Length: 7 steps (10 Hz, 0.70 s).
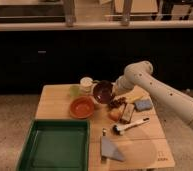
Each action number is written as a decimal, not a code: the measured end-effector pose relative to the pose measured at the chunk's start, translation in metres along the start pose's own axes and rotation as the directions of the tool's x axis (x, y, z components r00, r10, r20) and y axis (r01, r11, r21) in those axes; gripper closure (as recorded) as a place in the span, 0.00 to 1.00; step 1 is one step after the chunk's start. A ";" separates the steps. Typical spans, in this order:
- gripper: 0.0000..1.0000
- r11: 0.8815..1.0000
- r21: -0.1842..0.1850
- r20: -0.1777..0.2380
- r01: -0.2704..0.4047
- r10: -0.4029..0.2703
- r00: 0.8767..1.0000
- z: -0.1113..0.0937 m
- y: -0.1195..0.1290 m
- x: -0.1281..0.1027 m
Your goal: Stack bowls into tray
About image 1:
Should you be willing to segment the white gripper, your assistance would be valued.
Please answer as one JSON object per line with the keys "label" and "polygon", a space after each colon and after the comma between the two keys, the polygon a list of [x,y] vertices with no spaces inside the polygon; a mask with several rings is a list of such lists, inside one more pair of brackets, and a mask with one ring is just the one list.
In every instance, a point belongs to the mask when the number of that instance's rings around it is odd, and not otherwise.
{"label": "white gripper", "polygon": [[113,87],[116,96],[130,92],[134,88],[134,84],[129,82],[125,76],[120,76]]}

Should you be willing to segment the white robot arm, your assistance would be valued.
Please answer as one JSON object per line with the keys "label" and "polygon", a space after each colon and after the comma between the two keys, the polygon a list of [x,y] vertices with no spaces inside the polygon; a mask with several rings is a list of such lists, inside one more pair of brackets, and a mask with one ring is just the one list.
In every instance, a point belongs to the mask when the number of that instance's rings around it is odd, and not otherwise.
{"label": "white robot arm", "polygon": [[114,84],[115,94],[127,93],[137,85],[172,108],[193,130],[193,98],[158,81],[152,73],[153,66],[149,61],[127,65],[123,75]]}

